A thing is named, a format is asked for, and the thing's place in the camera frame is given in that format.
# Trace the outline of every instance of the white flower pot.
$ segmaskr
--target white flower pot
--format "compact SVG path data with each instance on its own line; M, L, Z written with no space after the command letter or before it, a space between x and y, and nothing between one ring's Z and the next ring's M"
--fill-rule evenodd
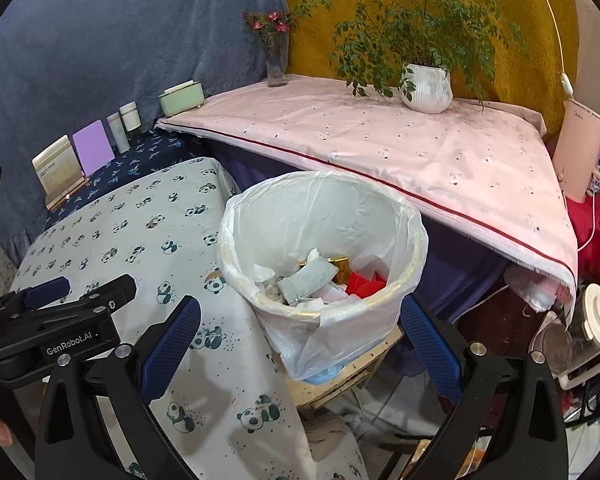
M416 89L411 92L411 101L402 93L402 88L398 91L402 102L412 110L426 114L439 114L449 107L454 98L449 72L441 68L409 63L402 67L402 78L413 81L416 85Z

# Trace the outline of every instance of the gold fabric backdrop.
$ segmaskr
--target gold fabric backdrop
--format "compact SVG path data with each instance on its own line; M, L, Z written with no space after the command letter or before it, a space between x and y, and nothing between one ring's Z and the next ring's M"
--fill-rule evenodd
M289 7L299 0L287 0ZM517 104L544 115L548 133L560 131L565 95L560 84L560 50L551 14L544 0L497 0L504 19L517 22L529 46L528 59L515 46L497 45L496 79L485 99ZM575 85L578 60L578 19L574 0L549 0L554 8L564 50L564 66ZM353 16L354 0L336 0L331 11L324 8L302 19L292 32L287 72L334 77L329 60L333 51L331 35L335 23ZM457 97L471 97L452 74Z

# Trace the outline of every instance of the blue-gray fabric backdrop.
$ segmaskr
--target blue-gray fabric backdrop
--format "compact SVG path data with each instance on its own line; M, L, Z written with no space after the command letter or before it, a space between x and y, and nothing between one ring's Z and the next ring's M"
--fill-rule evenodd
M244 10L285 0L13 0L0 19L0 244L16 263L42 232L31 159L54 140L135 100L143 123L165 88L216 94L261 80Z

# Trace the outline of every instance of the screw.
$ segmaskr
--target screw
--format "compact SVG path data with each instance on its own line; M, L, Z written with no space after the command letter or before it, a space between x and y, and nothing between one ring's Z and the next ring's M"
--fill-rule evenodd
M59 366L67 366L69 364L69 361L71 361L71 356L69 354L62 354L58 358L58 365Z
M544 354L542 352L539 352L538 350L534 350L533 352L531 352L531 358L539 365L544 363Z
M131 345L123 344L116 348L116 357L127 357L131 354Z
M478 341L471 343L469 350L474 355L485 355L487 353L487 347Z

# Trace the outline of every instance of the tissue box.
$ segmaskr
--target tissue box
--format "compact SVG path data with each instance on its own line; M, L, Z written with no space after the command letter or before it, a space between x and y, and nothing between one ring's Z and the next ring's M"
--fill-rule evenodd
M187 81L172 88L166 89L160 97L160 108L165 116L171 117L184 110L199 107L205 102L200 81Z

